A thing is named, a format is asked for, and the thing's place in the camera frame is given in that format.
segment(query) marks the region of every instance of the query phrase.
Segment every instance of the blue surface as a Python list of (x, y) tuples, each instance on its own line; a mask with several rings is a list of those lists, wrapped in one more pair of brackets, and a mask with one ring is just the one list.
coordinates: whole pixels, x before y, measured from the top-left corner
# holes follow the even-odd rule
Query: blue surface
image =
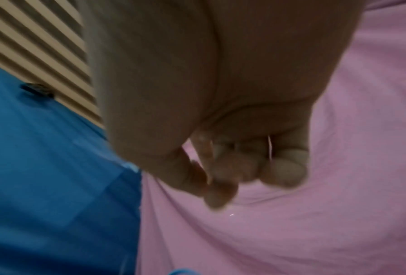
[(0, 69), (0, 275), (134, 274), (140, 174)]

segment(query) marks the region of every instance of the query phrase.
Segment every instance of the hand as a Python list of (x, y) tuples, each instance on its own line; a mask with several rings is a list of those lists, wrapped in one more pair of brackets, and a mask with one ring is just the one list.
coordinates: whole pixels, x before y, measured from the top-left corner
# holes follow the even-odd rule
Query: hand
[[(239, 182), (297, 186), (307, 173), (313, 103), (363, 4), (79, 1), (113, 148), (214, 208), (235, 196)], [(209, 185), (182, 149), (190, 137)]]

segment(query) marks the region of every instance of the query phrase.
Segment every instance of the pink bed sheet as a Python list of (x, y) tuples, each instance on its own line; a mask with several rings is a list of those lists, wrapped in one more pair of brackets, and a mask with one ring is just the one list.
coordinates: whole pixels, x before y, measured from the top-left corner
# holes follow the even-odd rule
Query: pink bed sheet
[(315, 106), (307, 183), (213, 213), (144, 174), (137, 274), (406, 275), (406, 3), (372, 4)]

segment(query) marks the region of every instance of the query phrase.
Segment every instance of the blue cloth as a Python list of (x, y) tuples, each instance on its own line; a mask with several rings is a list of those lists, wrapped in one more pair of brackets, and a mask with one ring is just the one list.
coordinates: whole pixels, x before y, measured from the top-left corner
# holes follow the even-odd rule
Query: blue cloth
[(140, 173), (100, 128), (0, 69), (0, 275), (131, 275)]

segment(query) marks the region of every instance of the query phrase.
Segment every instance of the wooden slatted panel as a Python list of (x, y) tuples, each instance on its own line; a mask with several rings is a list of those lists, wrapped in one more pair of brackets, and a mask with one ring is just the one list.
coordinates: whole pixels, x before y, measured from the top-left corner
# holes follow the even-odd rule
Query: wooden slatted panel
[[(27, 7), (35, 13), (27, 12)], [(46, 28), (45, 23), (57, 31)], [(81, 26), (81, 16), (68, 0), (0, 0), (0, 68), (23, 81), (52, 87), (58, 91), (57, 101), (102, 126), (88, 82), (89, 68), (81, 55), (85, 52), (78, 35)], [(82, 52), (75, 52), (66, 39)]]

